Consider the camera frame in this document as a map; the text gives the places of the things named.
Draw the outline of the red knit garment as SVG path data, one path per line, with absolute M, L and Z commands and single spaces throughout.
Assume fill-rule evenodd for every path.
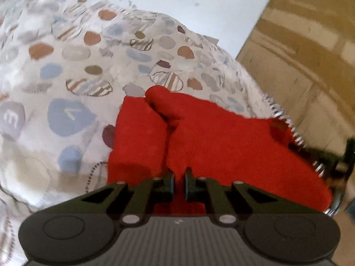
M 188 205 L 183 182 L 187 168 L 228 186 L 242 181 L 316 209 L 331 204 L 331 191 L 309 162 L 289 149 L 292 135 L 279 119 L 245 118 L 213 102 L 150 87 L 144 97 L 127 96 L 117 116 L 108 159 L 108 183 L 136 186 L 172 171 L 176 196 L 159 214 L 199 215 Z

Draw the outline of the wooden wardrobe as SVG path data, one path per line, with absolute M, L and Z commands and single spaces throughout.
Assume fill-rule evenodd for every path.
M 354 136 L 354 0 L 270 0 L 237 60 L 306 143 Z

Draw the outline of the patterned white duvet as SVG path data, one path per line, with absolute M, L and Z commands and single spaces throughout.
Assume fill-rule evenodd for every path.
M 245 117 L 272 111 L 245 68 L 156 12 L 107 1 L 1 0 L 1 264 L 23 265 L 35 211 L 103 186 L 124 97 L 154 85 Z

